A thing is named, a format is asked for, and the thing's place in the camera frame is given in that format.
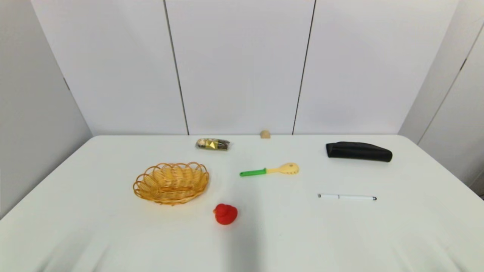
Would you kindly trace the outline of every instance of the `wooden block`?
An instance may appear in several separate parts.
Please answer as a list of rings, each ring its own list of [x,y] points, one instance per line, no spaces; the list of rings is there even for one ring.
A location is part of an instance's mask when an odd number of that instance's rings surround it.
[[[271,133],[268,130],[263,130],[263,131],[260,132],[260,138],[261,139],[270,139]]]

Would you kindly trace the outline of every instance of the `snack package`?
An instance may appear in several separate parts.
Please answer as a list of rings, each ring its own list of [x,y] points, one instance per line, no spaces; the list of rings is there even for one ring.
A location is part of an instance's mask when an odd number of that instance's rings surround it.
[[[198,139],[196,147],[201,149],[227,150],[230,142],[221,139]]]

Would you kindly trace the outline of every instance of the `white wall panel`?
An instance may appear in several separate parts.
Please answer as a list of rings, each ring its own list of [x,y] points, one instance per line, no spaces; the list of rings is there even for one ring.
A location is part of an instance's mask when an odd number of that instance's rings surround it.
[[[91,136],[30,1],[0,1],[0,219]]]
[[[484,34],[419,146],[467,185],[484,171]]]
[[[186,134],[161,0],[32,0],[92,133]]]
[[[459,74],[483,22],[484,1],[459,1],[434,63],[398,132],[400,135],[419,143]]]
[[[290,134],[314,0],[167,0],[190,134]]]
[[[457,0],[317,0],[295,133],[396,134]]]

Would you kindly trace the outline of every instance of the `green handle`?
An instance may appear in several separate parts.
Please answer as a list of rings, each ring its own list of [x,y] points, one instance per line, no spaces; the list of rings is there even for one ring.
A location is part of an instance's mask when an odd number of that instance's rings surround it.
[[[267,169],[265,168],[261,170],[241,172],[241,177],[264,175],[264,174],[267,174]]]

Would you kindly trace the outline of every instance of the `spoon head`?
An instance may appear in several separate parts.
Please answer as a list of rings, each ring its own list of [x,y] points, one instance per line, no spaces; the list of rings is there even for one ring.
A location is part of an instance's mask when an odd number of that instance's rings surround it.
[[[287,175],[296,175],[299,173],[299,166],[295,163],[287,163],[279,167],[279,172]]]

